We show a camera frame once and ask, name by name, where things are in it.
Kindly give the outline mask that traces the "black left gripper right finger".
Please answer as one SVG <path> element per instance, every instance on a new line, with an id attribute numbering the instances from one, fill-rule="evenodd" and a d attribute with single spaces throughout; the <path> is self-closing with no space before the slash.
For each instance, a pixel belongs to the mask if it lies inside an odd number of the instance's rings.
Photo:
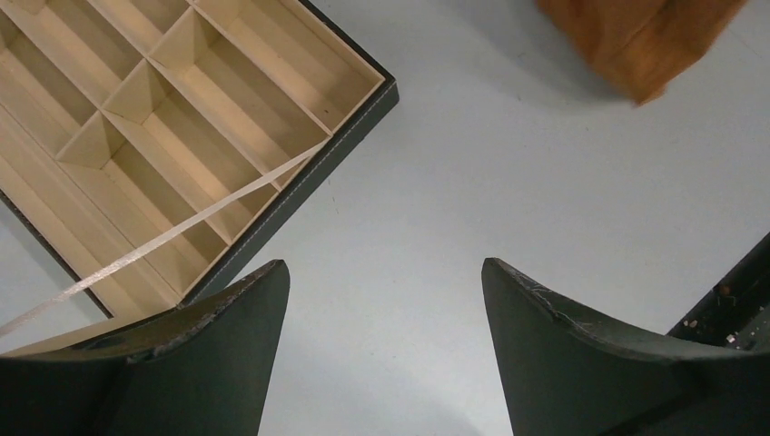
<path id="1" fill-rule="evenodd" d="M 599 312 L 498 258 L 482 288 L 517 435 L 766 435 L 769 355 Z"/>

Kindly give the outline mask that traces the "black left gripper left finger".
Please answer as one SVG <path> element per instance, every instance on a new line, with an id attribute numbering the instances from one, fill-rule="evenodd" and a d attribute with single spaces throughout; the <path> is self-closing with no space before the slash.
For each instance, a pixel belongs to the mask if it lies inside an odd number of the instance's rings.
<path id="1" fill-rule="evenodd" d="M 181 309 L 1 360 L 4 435 L 255 435 L 290 272 L 273 260 Z"/>

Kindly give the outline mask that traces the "orange-brown underwear with cream waistband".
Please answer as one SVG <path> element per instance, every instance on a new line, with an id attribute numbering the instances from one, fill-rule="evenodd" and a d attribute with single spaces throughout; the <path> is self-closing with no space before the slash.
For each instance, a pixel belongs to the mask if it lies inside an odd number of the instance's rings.
<path id="1" fill-rule="evenodd" d="M 541 0 L 538 9 L 597 75 L 642 105 L 702 59 L 744 0 Z"/>

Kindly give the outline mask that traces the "black divided storage box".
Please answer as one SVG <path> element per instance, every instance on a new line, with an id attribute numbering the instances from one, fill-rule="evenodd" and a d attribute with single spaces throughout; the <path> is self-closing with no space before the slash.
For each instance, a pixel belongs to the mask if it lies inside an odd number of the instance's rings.
<path id="1" fill-rule="evenodd" d="M 307 1 L 4 1 L 1 196 L 88 295 L 143 318 L 225 285 L 398 102 Z"/>

